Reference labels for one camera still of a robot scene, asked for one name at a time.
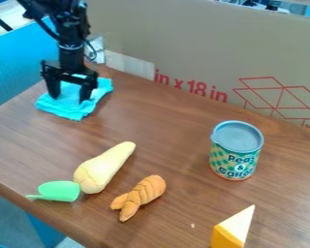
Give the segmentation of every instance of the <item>orange cheese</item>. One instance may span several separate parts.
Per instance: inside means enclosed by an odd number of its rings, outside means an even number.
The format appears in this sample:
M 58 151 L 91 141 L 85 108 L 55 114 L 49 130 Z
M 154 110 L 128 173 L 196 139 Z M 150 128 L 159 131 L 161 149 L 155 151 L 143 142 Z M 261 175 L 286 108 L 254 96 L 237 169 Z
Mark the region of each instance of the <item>orange cheese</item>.
M 235 214 L 216 225 L 212 232 L 212 248 L 242 248 L 245 245 L 255 206 Z

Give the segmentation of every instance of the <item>blue cloth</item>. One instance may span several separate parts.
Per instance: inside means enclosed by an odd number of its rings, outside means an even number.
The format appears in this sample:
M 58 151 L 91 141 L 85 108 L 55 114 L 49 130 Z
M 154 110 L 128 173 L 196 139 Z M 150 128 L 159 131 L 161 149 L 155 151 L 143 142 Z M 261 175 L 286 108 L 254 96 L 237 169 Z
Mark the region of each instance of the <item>blue cloth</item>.
M 61 95 L 54 100 L 48 93 L 35 103 L 35 108 L 53 113 L 60 117 L 80 121 L 90 114 L 103 96 L 113 90 L 110 78 L 98 78 L 98 88 L 94 89 L 89 100 L 79 103 L 80 85 L 61 82 Z

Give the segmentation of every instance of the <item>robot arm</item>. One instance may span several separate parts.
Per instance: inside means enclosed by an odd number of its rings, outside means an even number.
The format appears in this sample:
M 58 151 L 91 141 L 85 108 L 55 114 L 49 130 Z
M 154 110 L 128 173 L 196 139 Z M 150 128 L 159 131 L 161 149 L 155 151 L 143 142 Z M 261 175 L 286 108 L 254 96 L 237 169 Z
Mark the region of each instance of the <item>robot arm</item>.
M 84 46 L 90 34 L 84 0 L 17 0 L 35 21 L 57 41 L 59 63 L 42 62 L 42 76 L 48 93 L 54 99 L 60 95 L 60 81 L 81 85 L 79 101 L 88 100 L 97 88 L 98 74 L 84 65 Z M 56 32 L 42 21 L 49 15 Z

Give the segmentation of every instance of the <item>wooden table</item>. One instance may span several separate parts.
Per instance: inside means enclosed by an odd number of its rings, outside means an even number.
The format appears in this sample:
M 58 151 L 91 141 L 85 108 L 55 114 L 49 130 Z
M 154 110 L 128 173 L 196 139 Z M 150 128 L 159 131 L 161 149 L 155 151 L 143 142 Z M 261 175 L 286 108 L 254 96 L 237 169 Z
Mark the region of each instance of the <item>wooden table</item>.
M 86 247 L 208 247 L 214 225 L 255 204 L 246 247 L 310 248 L 310 131 L 122 73 L 113 82 L 80 123 L 33 108 L 42 83 L 0 107 L 0 195 Z M 209 133 L 230 119 L 265 135 L 256 174 L 243 182 L 208 167 Z M 74 203 L 24 197 L 124 140 L 137 150 L 103 193 Z M 168 191 L 119 223 L 109 204 L 150 174 Z

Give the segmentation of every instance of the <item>tin can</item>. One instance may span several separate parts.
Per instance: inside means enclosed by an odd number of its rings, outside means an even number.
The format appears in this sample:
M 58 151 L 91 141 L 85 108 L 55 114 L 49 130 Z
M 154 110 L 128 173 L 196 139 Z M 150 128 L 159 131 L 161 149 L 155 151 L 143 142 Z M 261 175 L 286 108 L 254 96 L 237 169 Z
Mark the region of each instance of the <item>tin can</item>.
M 241 181 L 255 172 L 264 145 L 258 128 L 242 121 L 225 121 L 215 127 L 210 138 L 210 167 L 217 175 Z

